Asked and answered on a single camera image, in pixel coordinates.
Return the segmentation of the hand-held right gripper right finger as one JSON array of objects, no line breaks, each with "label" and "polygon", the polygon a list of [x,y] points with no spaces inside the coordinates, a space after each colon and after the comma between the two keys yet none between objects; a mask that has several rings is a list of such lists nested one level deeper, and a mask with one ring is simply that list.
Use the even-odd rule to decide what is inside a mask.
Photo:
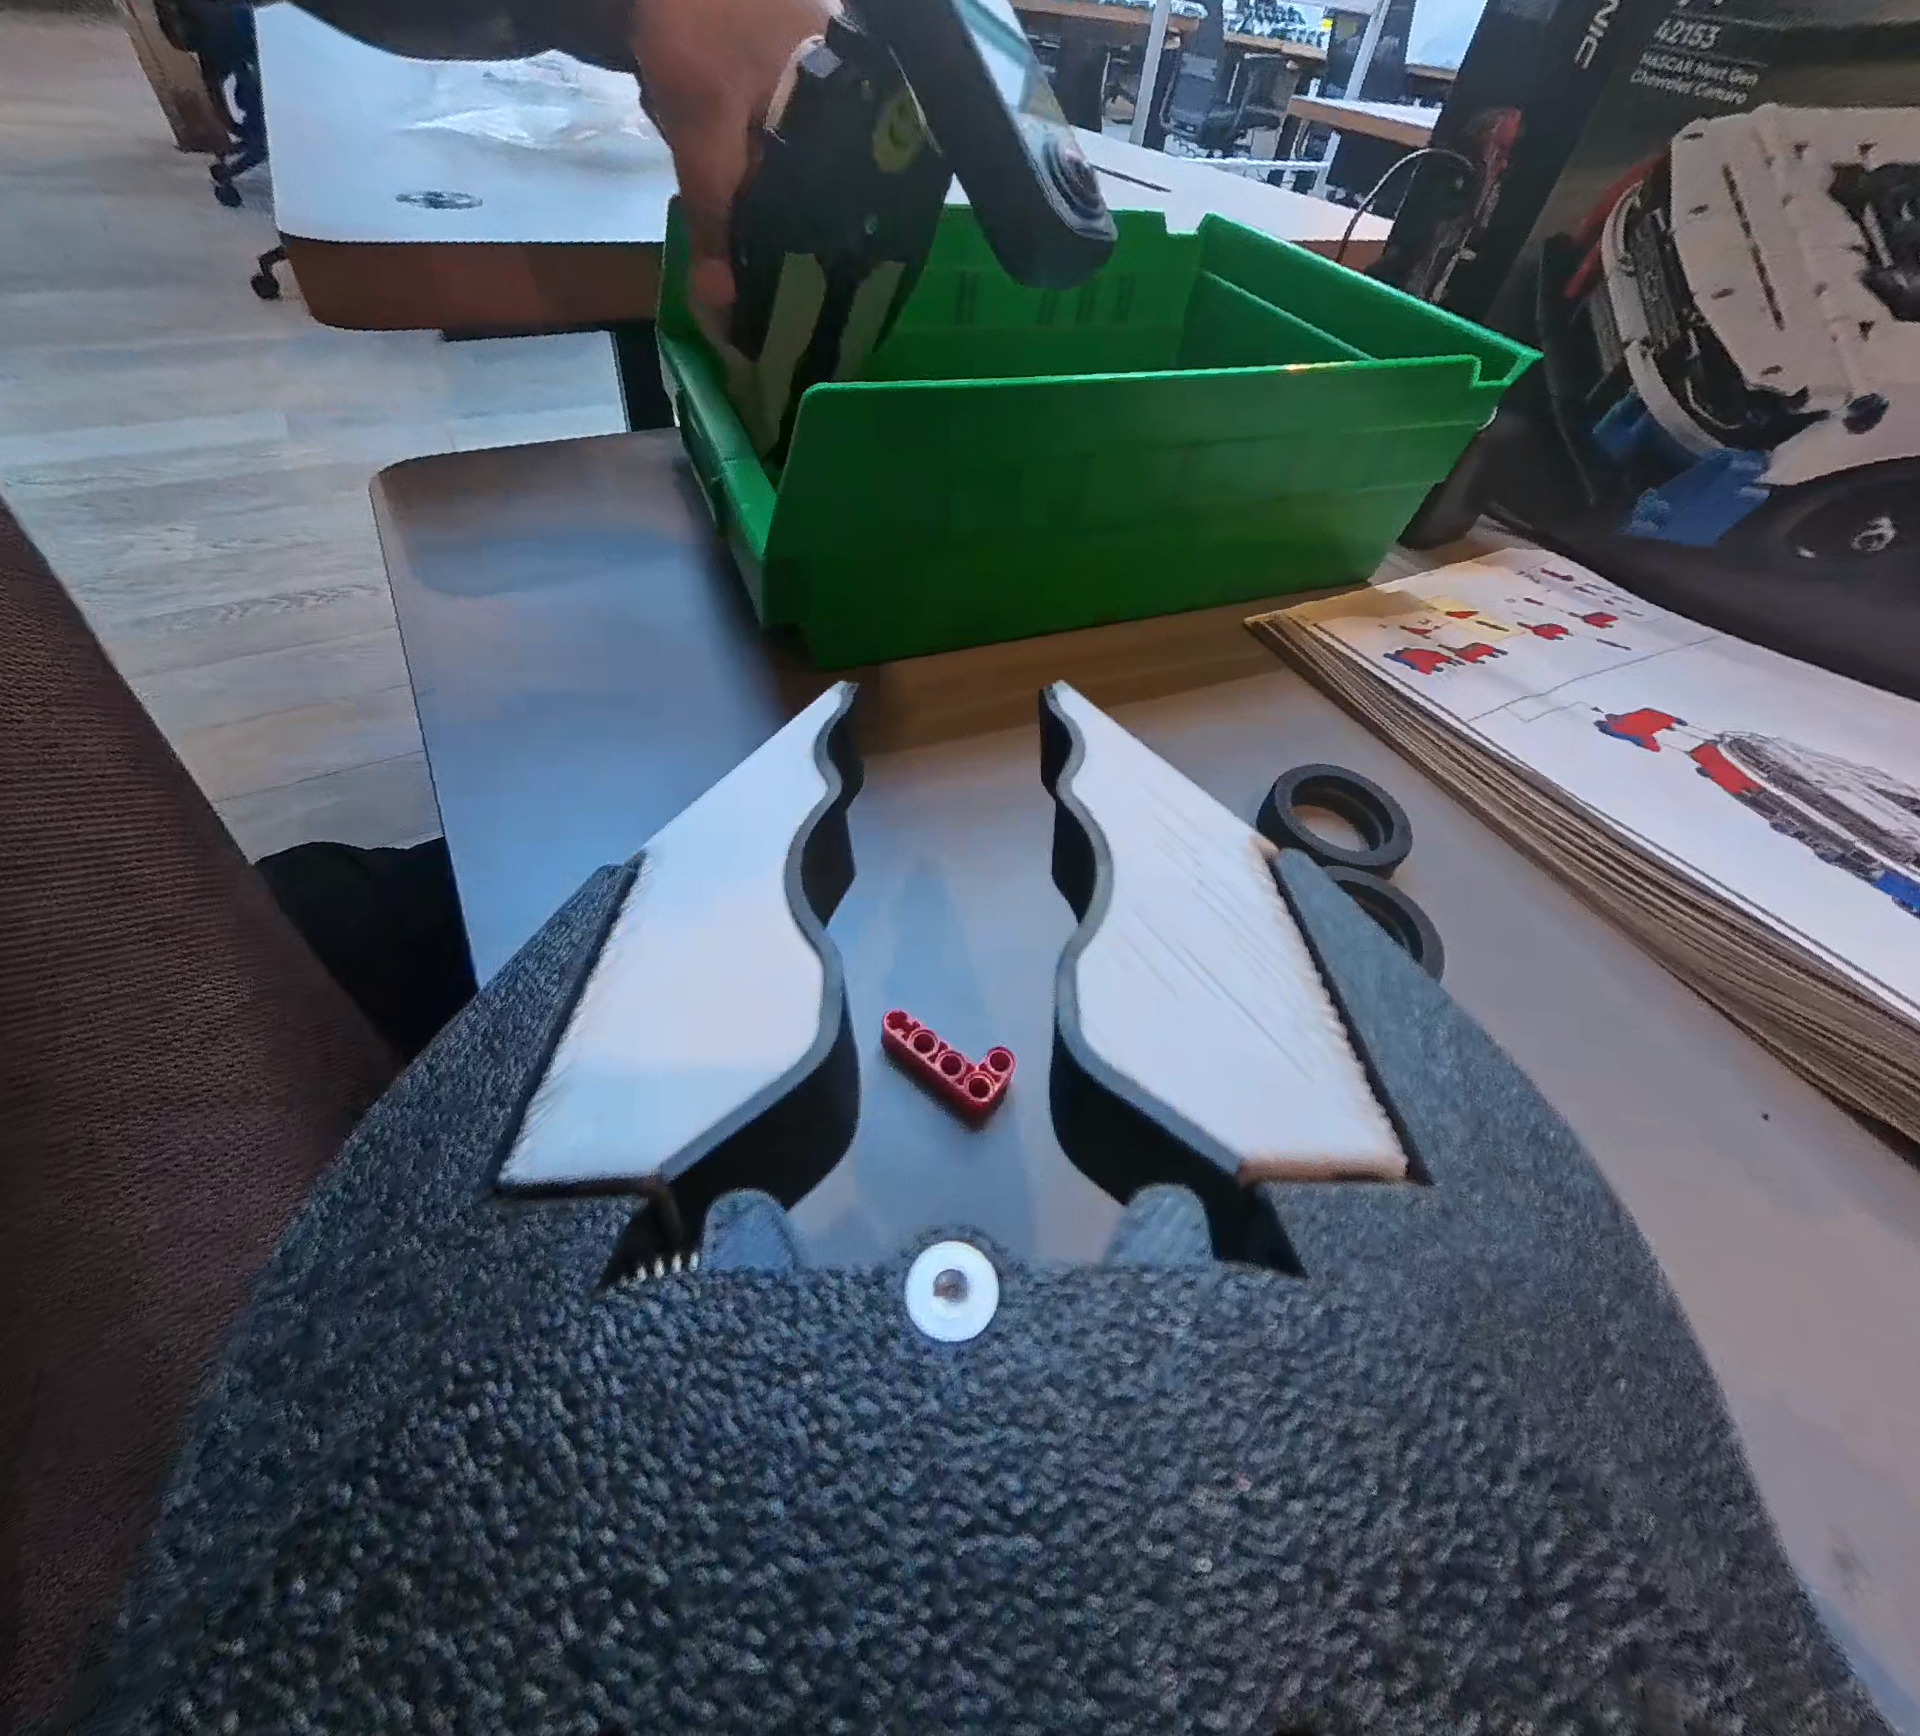
[{"label": "hand-held right gripper right finger", "polygon": [[1053,973],[1049,1116],[1073,1171],[1177,1190],[1200,1248],[1294,1273],[1269,1185],[1400,1185],[1409,1151],[1283,889],[1280,848],[1068,683],[1041,692]]}]

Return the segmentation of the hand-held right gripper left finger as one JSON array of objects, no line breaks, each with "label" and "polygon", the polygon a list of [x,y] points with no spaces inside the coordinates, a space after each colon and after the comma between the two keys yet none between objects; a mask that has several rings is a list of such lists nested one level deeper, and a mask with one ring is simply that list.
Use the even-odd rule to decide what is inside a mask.
[{"label": "hand-held right gripper left finger", "polygon": [[497,1192],[732,1190],[798,1203],[857,1133],[832,911],[855,880],[855,683],[838,683],[614,878],[504,1140]]}]

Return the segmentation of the small black rubber tyre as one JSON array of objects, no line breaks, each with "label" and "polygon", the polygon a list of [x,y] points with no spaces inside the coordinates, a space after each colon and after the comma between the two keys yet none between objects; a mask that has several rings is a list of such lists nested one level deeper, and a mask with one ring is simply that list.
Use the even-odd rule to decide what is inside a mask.
[{"label": "small black rubber tyre", "polygon": [[1342,765],[1297,765],[1265,789],[1256,832],[1320,869],[1392,880],[1413,852],[1403,806],[1366,775]]},{"label": "small black rubber tyre", "polygon": [[1443,978],[1447,949],[1435,921],[1392,880],[1355,866],[1323,866],[1323,878],[1409,955],[1426,978]]}]

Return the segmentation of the red angled brick beam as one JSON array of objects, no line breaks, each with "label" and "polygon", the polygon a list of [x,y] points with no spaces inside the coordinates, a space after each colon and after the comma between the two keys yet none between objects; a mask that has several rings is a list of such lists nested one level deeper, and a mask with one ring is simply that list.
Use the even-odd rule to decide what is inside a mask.
[{"label": "red angled brick beam", "polygon": [[1017,1065],[1007,1045],[993,1045],[982,1056],[963,1055],[908,1009],[884,1011],[880,1045],[924,1097],[970,1128],[986,1126],[1001,1111]]}]

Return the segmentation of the green plastic bin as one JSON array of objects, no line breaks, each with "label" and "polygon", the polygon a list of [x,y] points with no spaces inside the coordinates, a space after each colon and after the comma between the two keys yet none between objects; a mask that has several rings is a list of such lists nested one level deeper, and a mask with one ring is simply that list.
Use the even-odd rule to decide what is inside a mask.
[{"label": "green plastic bin", "polygon": [[814,387],[769,470],[671,204],[663,383],[763,630],[857,668],[1359,583],[1540,360],[1224,214],[1117,227],[1100,277],[1044,293],[951,204],[863,377]]}]

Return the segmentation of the instruction booklet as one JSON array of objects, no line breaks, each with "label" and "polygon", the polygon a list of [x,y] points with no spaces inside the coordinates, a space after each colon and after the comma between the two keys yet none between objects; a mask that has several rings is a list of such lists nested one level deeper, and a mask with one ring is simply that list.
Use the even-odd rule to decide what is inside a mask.
[{"label": "instruction booklet", "polygon": [[1916,701],[1540,548],[1245,618],[1823,1097],[1916,1141]]}]

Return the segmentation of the person's left hand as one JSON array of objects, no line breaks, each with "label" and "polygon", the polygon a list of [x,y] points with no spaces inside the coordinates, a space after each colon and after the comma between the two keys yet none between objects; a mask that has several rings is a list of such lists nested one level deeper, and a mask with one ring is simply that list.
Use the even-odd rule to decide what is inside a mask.
[{"label": "person's left hand", "polygon": [[732,317],[732,201],[756,134],[781,98],[803,43],[841,0],[633,0],[631,55],[646,114],[673,170],[688,236],[688,305],[724,345]]}]

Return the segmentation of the person's dark sweater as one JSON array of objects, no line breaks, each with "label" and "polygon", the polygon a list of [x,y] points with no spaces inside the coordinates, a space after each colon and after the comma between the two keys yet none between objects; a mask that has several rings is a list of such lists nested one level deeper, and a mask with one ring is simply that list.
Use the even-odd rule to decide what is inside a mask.
[{"label": "person's dark sweater", "polygon": [[401,1062],[471,1003],[475,975],[444,838],[377,848],[309,839],[254,869]]}]

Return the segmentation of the clear plastic bag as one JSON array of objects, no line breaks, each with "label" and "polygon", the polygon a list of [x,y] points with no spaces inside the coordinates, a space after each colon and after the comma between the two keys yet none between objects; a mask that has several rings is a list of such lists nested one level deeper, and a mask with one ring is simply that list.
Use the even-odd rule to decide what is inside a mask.
[{"label": "clear plastic bag", "polygon": [[636,79],[561,52],[494,66],[435,66],[412,134],[592,167],[669,162]]}]

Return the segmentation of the background office desks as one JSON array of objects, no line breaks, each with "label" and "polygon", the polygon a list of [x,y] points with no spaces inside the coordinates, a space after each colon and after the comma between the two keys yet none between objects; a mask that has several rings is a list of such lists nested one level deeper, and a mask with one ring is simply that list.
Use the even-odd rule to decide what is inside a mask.
[{"label": "background office desks", "polygon": [[[1068,121],[1128,141],[1155,0],[1011,7]],[[1390,77],[1378,79],[1378,98],[1366,98],[1366,83],[1349,94],[1362,32],[1362,12],[1323,2],[1173,0],[1151,129],[1138,146],[1328,197],[1342,139],[1419,150],[1435,121],[1435,110],[1392,107],[1400,86]]]}]

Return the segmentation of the brown cloth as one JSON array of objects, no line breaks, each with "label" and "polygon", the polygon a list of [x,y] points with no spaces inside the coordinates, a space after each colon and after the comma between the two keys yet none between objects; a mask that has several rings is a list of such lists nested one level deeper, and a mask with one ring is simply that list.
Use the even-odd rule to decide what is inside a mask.
[{"label": "brown cloth", "polygon": [[227,1323],[394,1056],[3,510],[3,1731],[105,1638]]}]

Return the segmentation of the black toy set box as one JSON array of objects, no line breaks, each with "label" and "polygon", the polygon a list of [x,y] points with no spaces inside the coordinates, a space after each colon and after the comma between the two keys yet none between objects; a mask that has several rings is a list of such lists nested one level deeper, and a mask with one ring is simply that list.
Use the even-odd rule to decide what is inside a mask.
[{"label": "black toy set box", "polygon": [[1493,518],[1916,697],[1916,0],[1489,0],[1376,263],[1540,352]]}]

